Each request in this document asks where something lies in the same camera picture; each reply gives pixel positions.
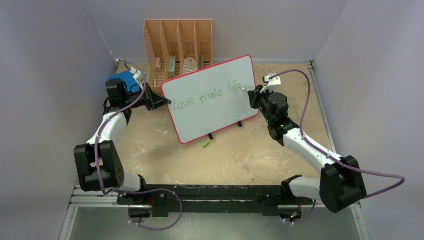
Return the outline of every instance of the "whiteboard stand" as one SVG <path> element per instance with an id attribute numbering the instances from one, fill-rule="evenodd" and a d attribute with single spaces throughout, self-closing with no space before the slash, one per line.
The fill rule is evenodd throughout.
<path id="1" fill-rule="evenodd" d="M 242 121 L 238 121 L 238 122 L 237 122 L 237 126 L 238 126 L 239 128 L 243 127 L 243 123 L 242 123 Z M 212 136 L 212 133 L 209 133 L 209 134 L 208 134 L 208 136 L 209 136 L 209 139 L 210 139 L 210 140 L 214 139 L 214 136 Z"/>

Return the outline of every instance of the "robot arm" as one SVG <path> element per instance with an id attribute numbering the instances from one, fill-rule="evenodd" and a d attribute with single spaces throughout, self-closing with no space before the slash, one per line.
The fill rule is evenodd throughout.
<path id="1" fill-rule="evenodd" d="M 299 126 L 289 118 L 287 97 L 273 88 L 281 84 L 279 77 L 270 80 L 265 76 L 265 87 L 259 85 L 253 91 L 248 91 L 250 106 L 259 109 L 268 123 L 271 138 L 283 147 L 287 147 L 305 159 L 318 173 L 320 179 L 310 179 L 300 175 L 294 176 L 283 184 L 288 185 L 288 195 L 319 200 L 333 213 L 358 202 L 367 195 L 361 173 L 343 168 L 331 159 L 328 154 L 340 159 L 342 163 L 359 168 L 358 161 L 352 156 L 342 157 L 306 134 L 302 136 Z M 304 138 L 327 152 L 322 154 L 311 147 Z"/>
<path id="2" fill-rule="evenodd" d="M 141 75 L 141 72 L 138 71 L 133 74 L 134 78 L 137 80 Z M 133 109 L 145 106 L 147 110 L 153 111 L 171 103 L 171 101 L 165 97 L 154 93 L 149 84 L 146 85 L 146 88 L 145 94 L 141 100 L 132 106 Z M 101 175 L 104 186 L 106 189 L 114 188 L 129 192 L 143 190 L 146 183 L 145 180 L 140 175 L 124 172 L 124 168 L 114 144 L 118 142 L 122 131 L 130 122 L 132 109 L 129 108 L 110 119 L 110 117 L 117 111 L 133 103 L 140 96 L 141 91 L 128 92 L 125 88 L 125 83 L 118 78 L 106 82 L 106 89 L 108 94 L 107 100 L 109 101 L 110 106 L 104 106 L 101 125 L 103 125 L 107 120 L 109 120 L 109 122 L 104 127 L 98 141 L 99 159 L 101 159 L 103 164 L 101 166 Z M 95 135 L 86 142 L 86 144 L 78 145 L 74 149 L 79 183 L 81 185 L 81 189 L 85 192 L 101 190 L 99 175 L 94 167 L 94 146 L 99 130 L 100 127 L 97 129 Z"/>

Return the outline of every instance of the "small object in rack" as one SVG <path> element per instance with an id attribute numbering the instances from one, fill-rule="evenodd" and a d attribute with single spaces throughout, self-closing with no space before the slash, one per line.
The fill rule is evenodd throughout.
<path id="1" fill-rule="evenodd" d="M 195 71 L 196 71 L 196 60 L 192 57 L 187 57 L 186 59 L 184 59 L 182 74 L 185 75 Z"/>
<path id="2" fill-rule="evenodd" d="M 199 56 L 198 69 L 203 69 L 203 56 Z"/>
<path id="3" fill-rule="evenodd" d="M 161 59 L 156 57 L 156 70 L 161 70 Z"/>
<path id="4" fill-rule="evenodd" d="M 169 78 L 173 79 L 175 78 L 175 61 L 176 58 L 175 56 L 170 56 L 169 57 Z"/>
<path id="5" fill-rule="evenodd" d="M 209 144 L 211 143 L 211 141 L 209 140 L 209 141 L 207 141 L 205 144 L 203 144 L 203 148 L 206 148 Z"/>

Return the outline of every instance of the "orange plastic rack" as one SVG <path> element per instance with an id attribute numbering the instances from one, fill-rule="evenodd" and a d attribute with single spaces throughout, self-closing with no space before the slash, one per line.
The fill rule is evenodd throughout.
<path id="1" fill-rule="evenodd" d="M 213 64 L 213 22 L 211 19 L 148 19 L 143 35 L 150 65 L 148 83 L 151 89 L 162 94 L 161 84 L 170 79 L 170 56 L 175 56 L 175 77 L 183 74 L 186 58 L 196 59 L 204 68 Z M 160 69 L 156 68 L 160 59 Z"/>

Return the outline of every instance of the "whiteboard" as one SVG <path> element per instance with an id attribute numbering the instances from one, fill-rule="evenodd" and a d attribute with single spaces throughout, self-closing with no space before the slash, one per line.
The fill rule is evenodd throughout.
<path id="1" fill-rule="evenodd" d="M 259 113 L 248 93 L 256 87 L 249 55 L 162 83 L 178 139 L 186 144 Z"/>

